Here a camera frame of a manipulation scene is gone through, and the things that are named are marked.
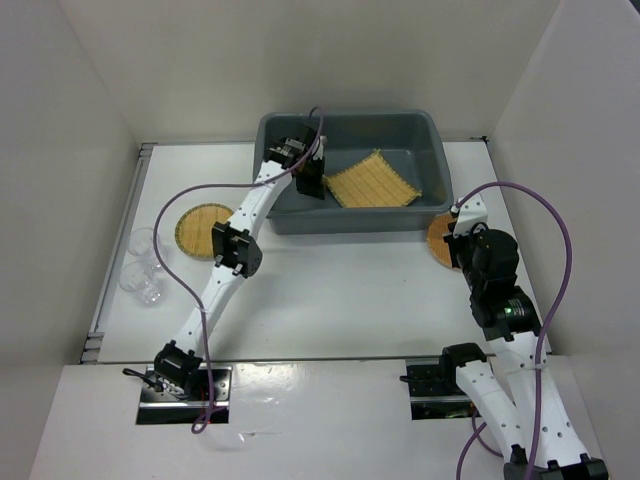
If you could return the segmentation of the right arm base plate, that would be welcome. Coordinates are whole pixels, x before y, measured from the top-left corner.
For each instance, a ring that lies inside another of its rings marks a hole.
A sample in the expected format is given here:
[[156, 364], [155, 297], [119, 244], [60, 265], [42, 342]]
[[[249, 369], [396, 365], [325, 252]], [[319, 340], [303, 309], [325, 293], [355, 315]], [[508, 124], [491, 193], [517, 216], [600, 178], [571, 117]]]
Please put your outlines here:
[[399, 380], [407, 387], [411, 418], [450, 420], [469, 418], [474, 406], [444, 372], [439, 358], [407, 359]]

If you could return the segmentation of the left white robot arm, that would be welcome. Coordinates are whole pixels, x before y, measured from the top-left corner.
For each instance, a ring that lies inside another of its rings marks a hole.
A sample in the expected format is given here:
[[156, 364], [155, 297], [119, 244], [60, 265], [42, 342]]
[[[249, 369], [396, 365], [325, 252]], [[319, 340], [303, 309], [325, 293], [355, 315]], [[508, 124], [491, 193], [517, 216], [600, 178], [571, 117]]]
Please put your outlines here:
[[199, 373], [200, 365], [210, 359], [209, 333], [237, 289], [260, 268], [263, 253], [257, 236], [275, 201], [292, 182], [303, 195], [324, 196], [322, 129], [302, 123], [294, 134], [266, 147], [255, 180], [244, 186], [248, 193], [240, 207], [211, 229], [214, 263], [201, 294], [166, 271], [195, 300], [184, 326], [154, 359], [157, 382], [176, 399], [188, 399], [213, 386], [211, 378]]

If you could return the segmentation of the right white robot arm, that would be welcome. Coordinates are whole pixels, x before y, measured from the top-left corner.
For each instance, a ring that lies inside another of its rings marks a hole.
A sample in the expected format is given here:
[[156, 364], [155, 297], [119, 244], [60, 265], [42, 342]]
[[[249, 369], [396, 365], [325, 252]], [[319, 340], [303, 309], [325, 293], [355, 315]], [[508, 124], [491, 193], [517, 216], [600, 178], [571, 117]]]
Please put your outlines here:
[[507, 479], [606, 479], [603, 460], [580, 440], [538, 349], [541, 323], [517, 286], [518, 246], [508, 233], [477, 223], [444, 237], [470, 289], [472, 315], [509, 385], [503, 389], [475, 343], [444, 348], [438, 381], [463, 392], [497, 441]]

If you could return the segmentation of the rectangular woven bamboo mat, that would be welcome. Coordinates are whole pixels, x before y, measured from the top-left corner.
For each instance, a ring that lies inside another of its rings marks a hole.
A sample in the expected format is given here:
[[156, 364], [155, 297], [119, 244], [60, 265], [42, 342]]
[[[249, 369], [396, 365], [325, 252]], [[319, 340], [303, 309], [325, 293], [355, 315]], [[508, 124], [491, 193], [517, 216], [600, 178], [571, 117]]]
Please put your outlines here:
[[325, 176], [324, 181], [343, 208], [405, 207], [422, 196], [391, 167], [380, 150], [339, 173]]

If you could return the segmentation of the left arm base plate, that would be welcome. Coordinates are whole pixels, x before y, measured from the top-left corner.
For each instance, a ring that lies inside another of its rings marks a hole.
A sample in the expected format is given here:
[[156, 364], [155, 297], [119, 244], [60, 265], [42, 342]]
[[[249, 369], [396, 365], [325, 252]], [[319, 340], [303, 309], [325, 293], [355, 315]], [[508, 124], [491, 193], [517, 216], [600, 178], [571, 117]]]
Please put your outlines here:
[[[144, 375], [139, 396], [136, 424], [143, 426], [192, 424], [206, 412], [209, 405], [208, 376], [204, 365], [199, 367], [196, 385], [189, 393], [173, 384], [160, 380], [152, 365], [141, 372], [133, 370], [133, 376]], [[210, 424], [227, 424], [230, 413], [230, 396], [233, 368], [215, 365], [212, 369], [214, 412]]]

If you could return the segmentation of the round orange woven tray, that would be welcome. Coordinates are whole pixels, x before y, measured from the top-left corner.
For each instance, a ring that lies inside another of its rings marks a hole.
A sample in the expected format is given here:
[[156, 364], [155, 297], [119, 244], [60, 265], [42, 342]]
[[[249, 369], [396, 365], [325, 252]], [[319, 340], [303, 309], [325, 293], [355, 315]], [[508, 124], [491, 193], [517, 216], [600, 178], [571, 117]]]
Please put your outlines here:
[[449, 269], [458, 269], [452, 267], [449, 249], [443, 240], [444, 235], [452, 233], [449, 228], [451, 224], [454, 225], [454, 219], [450, 213], [436, 216], [427, 229], [426, 242], [431, 255], [440, 264]]

